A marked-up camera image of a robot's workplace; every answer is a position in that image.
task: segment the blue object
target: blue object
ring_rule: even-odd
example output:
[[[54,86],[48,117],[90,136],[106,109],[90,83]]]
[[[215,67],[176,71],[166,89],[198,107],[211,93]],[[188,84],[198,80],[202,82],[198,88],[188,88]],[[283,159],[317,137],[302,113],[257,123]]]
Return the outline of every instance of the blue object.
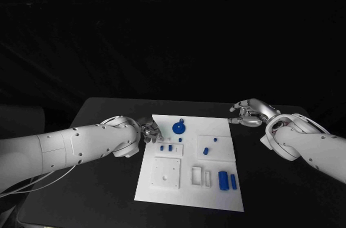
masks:
[[[231,174],[232,189],[237,190],[237,177]]]
[[[185,125],[185,120],[183,119],[180,119],[179,122],[175,123],[172,129],[173,129],[173,132],[179,135],[186,132],[186,125]]]
[[[218,184],[219,184],[219,189],[222,191],[230,190],[230,176],[228,176],[228,172],[225,171],[218,172]]]
[[[209,149],[208,149],[208,147],[204,149],[204,154],[205,155],[208,155],[208,151],[209,151]]]

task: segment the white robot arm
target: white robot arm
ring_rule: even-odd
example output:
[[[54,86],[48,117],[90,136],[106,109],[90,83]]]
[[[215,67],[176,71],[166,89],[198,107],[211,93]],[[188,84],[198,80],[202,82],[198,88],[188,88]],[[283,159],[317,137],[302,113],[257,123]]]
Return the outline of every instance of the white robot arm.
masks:
[[[116,157],[131,157],[139,152],[142,133],[146,142],[163,141],[153,118],[139,122],[116,116],[101,124],[0,140],[0,193],[20,181],[110,153]]]
[[[310,166],[346,183],[346,139],[300,114],[281,114],[258,99],[238,102],[230,109],[240,109],[240,117],[231,124],[258,127],[267,124],[261,142],[289,161],[300,156]]]

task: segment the white plate with hole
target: white plate with hole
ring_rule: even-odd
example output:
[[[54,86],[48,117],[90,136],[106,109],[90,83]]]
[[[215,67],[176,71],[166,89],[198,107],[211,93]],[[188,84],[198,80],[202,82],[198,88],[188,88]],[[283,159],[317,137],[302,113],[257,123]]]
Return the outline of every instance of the white plate with hole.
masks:
[[[179,179],[180,159],[155,157],[150,185],[157,188],[178,190]]]

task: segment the table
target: table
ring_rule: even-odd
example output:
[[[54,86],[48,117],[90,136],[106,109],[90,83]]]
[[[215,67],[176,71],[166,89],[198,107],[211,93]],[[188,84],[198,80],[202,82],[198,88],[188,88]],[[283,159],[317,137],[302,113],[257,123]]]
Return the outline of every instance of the table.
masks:
[[[71,127],[123,115],[230,118],[232,103],[90,98]],[[297,106],[273,105],[283,113]],[[266,126],[230,125],[245,212],[134,201],[144,143],[131,158],[106,158],[75,167],[54,185],[31,193],[19,220],[64,228],[346,227],[346,185],[302,158],[284,160],[261,143]],[[52,175],[55,179],[68,169]]]

